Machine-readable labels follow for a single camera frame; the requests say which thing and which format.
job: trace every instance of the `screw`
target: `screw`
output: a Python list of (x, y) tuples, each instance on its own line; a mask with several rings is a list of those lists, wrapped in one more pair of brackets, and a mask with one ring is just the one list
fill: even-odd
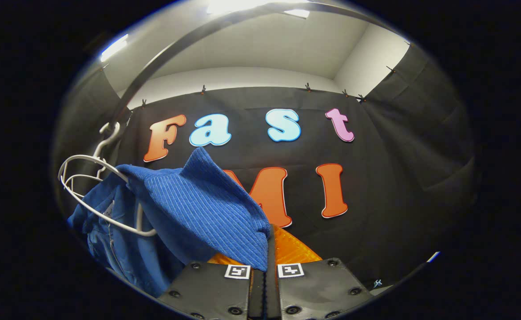
[(235, 314), (235, 315), (239, 315), (239, 314), (242, 314), (243, 311), (240, 310), (240, 308), (237, 308), (237, 307), (231, 307), (231, 308), (228, 308), (228, 311), (232, 314)]
[(286, 313), (287, 314), (297, 314), (300, 310), (301, 310), (300, 307), (289, 306), (288, 308), (286, 308)]
[(356, 296), (359, 293), (361, 293), (361, 289), (359, 289), (359, 288), (353, 288), (353, 289), (349, 290), (349, 294), (351, 294), (352, 296)]
[(327, 314), (326, 319), (327, 318), (331, 318), (332, 316), (337, 316), (338, 314), (339, 314), (338, 311), (330, 312), (330, 313)]

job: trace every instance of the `orange letter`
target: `orange letter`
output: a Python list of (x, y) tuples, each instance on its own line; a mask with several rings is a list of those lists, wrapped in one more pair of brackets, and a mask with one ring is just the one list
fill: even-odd
[(339, 178), (343, 168), (339, 164), (322, 164), (315, 168), (315, 172), (322, 177), (323, 192), (326, 196), (326, 206), (322, 210), (322, 217), (336, 217), (347, 212), (347, 204), (343, 202), (341, 179)]
[[(223, 170), (241, 187), (238, 178), (231, 170)], [(269, 223), (285, 228), (292, 224), (292, 219), (286, 215), (284, 203), (284, 179), (288, 172), (284, 168), (270, 167), (260, 170), (250, 192), (251, 198), (258, 202)]]
[(163, 147), (163, 142), (167, 140), (167, 144), (172, 144), (177, 135), (176, 126), (171, 126), (169, 129), (167, 129), (167, 126), (183, 126), (185, 121), (185, 116), (179, 115), (151, 125), (150, 130), (152, 130), (152, 136), (150, 136), (150, 145), (148, 153), (144, 156), (144, 162), (158, 160), (167, 156), (167, 149)]

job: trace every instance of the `light blue letter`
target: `light blue letter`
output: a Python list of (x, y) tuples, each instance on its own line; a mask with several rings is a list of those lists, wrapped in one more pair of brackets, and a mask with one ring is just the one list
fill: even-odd
[(266, 122), (273, 126), (268, 129), (268, 136), (274, 141), (296, 140), (301, 133), (297, 121), (299, 116), (291, 109), (272, 109), (266, 112)]
[(189, 143), (193, 146), (201, 147), (206, 144), (221, 146), (231, 139), (231, 134), (228, 133), (228, 118), (226, 115), (219, 113), (207, 115), (197, 120), (195, 126), (198, 129), (189, 136)]

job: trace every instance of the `black backdrop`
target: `black backdrop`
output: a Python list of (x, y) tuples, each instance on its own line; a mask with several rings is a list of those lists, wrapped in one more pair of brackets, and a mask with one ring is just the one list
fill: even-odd
[[(467, 101), (483, 178), (480, 218), (467, 219), (430, 268), (353, 318), (521, 318), (521, 4), (358, 3), (440, 59)], [(49, 142), (60, 99), (90, 58), (83, 46), (164, 2), (114, 4), (0, 2), (0, 318), (171, 316), (77, 245), (49, 184)]]
[[(415, 45), (359, 103), (354, 97), (305, 89), (256, 87), (191, 93), (134, 109), (117, 164), (180, 168), (195, 149), (197, 119), (226, 115), (232, 134), (205, 148), (250, 191), (262, 168), (287, 170), (286, 230), (323, 258), (339, 257), (368, 287), (393, 284), (441, 246), (474, 200), (474, 143), (465, 106), (441, 70)], [(347, 116), (352, 142), (342, 141), (325, 113)], [(264, 120), (271, 109), (299, 116), (297, 140), (274, 142)], [(167, 156), (144, 162), (155, 122), (185, 115)], [(321, 164), (340, 164), (348, 211), (326, 219)]]

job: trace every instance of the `pink letter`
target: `pink letter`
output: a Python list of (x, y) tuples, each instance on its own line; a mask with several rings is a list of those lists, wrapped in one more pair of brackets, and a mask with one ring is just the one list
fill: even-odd
[(355, 138), (355, 135), (352, 132), (347, 131), (345, 124), (343, 122), (347, 122), (347, 117), (339, 113), (338, 109), (331, 109), (326, 113), (326, 118), (331, 119), (333, 122), (333, 127), (335, 128), (335, 133), (337, 133), (338, 137), (345, 141), (351, 142)]

